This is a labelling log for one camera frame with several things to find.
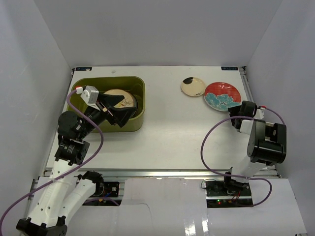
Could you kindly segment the beige bird branch plate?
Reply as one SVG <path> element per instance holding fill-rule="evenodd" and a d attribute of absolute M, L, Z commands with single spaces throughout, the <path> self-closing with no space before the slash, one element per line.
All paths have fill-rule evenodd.
<path fill-rule="evenodd" d="M 122 108 L 127 108 L 127 107 L 137 107 L 137 101 L 135 97 L 129 92 L 124 91 L 122 89 L 111 89 L 111 90 L 106 91 L 104 94 L 124 96 L 124 99 L 118 104 L 116 104 L 114 108 L 122 109 Z"/>

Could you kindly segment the small cream black plate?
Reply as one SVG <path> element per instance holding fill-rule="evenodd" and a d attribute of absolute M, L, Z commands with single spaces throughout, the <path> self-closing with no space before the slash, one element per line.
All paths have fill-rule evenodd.
<path fill-rule="evenodd" d="M 197 77 L 188 77 L 181 82 L 181 90 L 188 96 L 202 96 L 206 88 L 203 80 Z"/>

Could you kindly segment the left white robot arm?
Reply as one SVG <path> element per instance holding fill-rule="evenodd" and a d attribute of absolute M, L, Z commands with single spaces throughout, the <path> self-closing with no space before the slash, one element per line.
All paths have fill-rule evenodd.
<path fill-rule="evenodd" d="M 105 120 L 111 125 L 123 127 L 137 111 L 133 95 L 119 89 L 97 93 L 93 98 L 81 93 L 88 107 L 80 112 L 73 107 L 63 112 L 58 119 L 58 149 L 50 175 L 50 181 L 30 214 L 20 219 L 16 229 L 25 236 L 64 236 L 68 224 L 80 206 L 90 197 L 103 193 L 102 175 L 87 171 L 79 175 L 74 185 L 76 171 L 86 162 L 85 156 L 90 144 L 84 139 L 93 131 L 100 130 Z"/>

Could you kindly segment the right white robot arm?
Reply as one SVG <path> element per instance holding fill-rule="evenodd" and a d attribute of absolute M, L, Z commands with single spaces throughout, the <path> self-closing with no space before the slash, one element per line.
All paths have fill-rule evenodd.
<path fill-rule="evenodd" d="M 264 121 L 265 106 L 250 101 L 228 108 L 232 126 L 248 134 L 247 156 L 231 167 L 222 184 L 223 192 L 234 196 L 249 185 L 249 179 L 265 167 L 281 164 L 286 158 L 286 125 Z"/>

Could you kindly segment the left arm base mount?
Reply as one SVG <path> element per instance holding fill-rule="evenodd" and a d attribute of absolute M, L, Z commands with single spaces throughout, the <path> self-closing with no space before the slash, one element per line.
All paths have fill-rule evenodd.
<path fill-rule="evenodd" d="M 87 171 L 83 175 L 78 175 L 79 182 L 88 179 L 92 184 L 92 193 L 83 203 L 84 206 L 119 206 L 121 200 L 114 200 L 119 196 L 120 183 L 118 181 L 105 181 L 102 174 L 94 171 Z"/>

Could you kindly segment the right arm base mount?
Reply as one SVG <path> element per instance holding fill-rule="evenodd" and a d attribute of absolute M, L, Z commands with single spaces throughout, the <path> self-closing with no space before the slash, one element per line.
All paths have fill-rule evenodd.
<path fill-rule="evenodd" d="M 205 190 L 207 208 L 252 207 L 252 192 L 250 187 L 244 190 L 229 191 L 224 182 L 215 179 L 205 179 L 200 187 Z"/>

